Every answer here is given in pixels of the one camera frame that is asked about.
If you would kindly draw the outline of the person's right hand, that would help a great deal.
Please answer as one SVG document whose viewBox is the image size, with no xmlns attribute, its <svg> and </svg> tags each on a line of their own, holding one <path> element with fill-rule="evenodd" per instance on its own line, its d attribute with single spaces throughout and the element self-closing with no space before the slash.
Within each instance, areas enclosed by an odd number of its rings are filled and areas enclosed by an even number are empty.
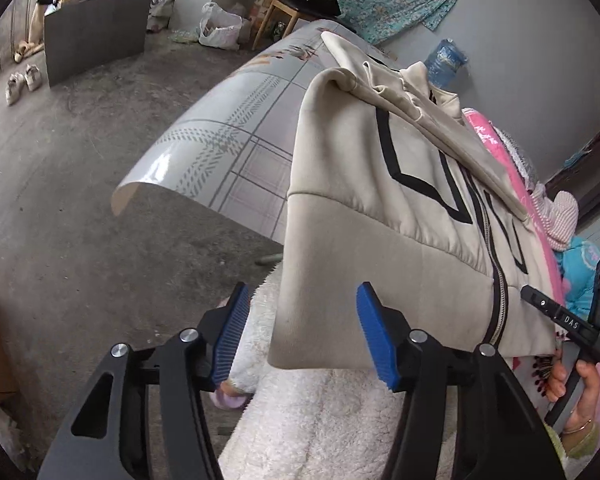
<svg viewBox="0 0 600 480">
<path fill-rule="evenodd" d="M 550 371 L 546 396 L 552 405 L 546 423 L 564 436 L 582 434 L 592 425 L 600 374 L 597 367 L 572 342 L 565 342 Z"/>
</svg>

